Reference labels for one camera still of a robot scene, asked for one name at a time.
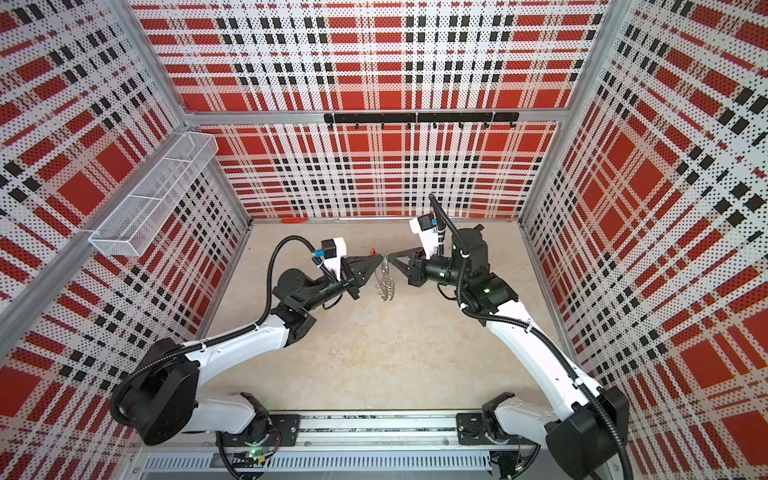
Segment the metal keyring gauge red handle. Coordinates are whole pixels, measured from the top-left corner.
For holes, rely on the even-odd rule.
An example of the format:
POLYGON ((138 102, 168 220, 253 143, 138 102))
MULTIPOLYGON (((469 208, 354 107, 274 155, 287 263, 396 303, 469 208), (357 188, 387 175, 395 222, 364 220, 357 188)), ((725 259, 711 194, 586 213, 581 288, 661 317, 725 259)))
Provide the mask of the metal keyring gauge red handle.
POLYGON ((385 256, 374 271, 374 277, 377 282, 377 289, 380 298, 384 302, 392 301, 395 297, 395 282, 390 274, 390 264, 385 256))

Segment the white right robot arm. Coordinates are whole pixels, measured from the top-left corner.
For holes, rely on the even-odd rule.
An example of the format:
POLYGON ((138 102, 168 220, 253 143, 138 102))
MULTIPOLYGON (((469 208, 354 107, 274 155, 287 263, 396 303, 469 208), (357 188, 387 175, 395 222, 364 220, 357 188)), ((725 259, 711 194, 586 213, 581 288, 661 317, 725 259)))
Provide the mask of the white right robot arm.
POLYGON ((519 295, 491 270, 481 226, 449 229, 427 215, 409 226, 420 246, 389 254, 389 264, 412 286, 453 287, 461 313, 503 342, 549 403, 541 407, 502 393, 483 405, 479 435, 495 444, 531 441, 572 479, 596 479, 601 467, 611 468, 613 479, 633 478, 627 397, 590 377, 539 327, 519 295), (450 247, 444 245, 448 231, 450 247))

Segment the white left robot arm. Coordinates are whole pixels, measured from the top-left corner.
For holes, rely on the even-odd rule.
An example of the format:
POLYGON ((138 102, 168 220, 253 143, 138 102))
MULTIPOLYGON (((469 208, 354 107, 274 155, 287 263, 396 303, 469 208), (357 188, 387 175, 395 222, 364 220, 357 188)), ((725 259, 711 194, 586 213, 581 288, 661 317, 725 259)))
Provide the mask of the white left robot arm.
POLYGON ((358 298, 382 261, 379 254, 344 257, 335 282, 326 276, 311 279, 296 268, 286 270, 273 289, 279 302, 264 319, 208 339, 156 342, 114 389, 112 417, 133 428, 147 445, 182 433, 241 434, 252 426, 265 428, 269 413, 253 395, 204 395, 202 386, 256 356, 303 339, 316 322, 314 309, 343 294, 358 298))

